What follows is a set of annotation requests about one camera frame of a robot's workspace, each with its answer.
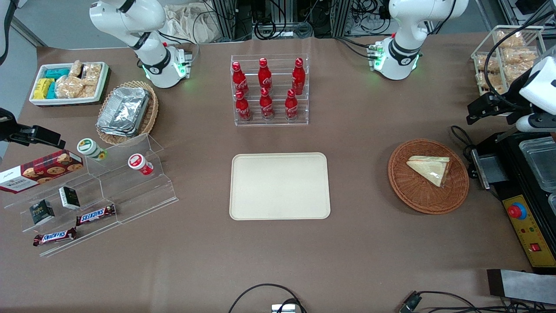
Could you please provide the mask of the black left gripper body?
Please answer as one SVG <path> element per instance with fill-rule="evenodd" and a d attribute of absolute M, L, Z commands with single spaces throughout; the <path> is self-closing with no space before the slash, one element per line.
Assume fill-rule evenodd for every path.
<path fill-rule="evenodd" d="M 506 117 L 508 125 L 514 127 L 537 127 L 534 109 L 531 102 L 520 95 L 521 89 L 526 85 L 532 69 L 528 69 L 515 79 L 506 92 L 506 100 L 513 104 L 512 112 Z"/>

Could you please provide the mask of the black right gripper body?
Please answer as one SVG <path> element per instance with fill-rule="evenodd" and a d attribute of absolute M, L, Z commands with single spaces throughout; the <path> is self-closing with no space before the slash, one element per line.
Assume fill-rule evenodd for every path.
<path fill-rule="evenodd" d="M 0 109 L 0 140 L 12 141 L 12 136 L 19 132 L 15 116 L 8 110 Z"/>

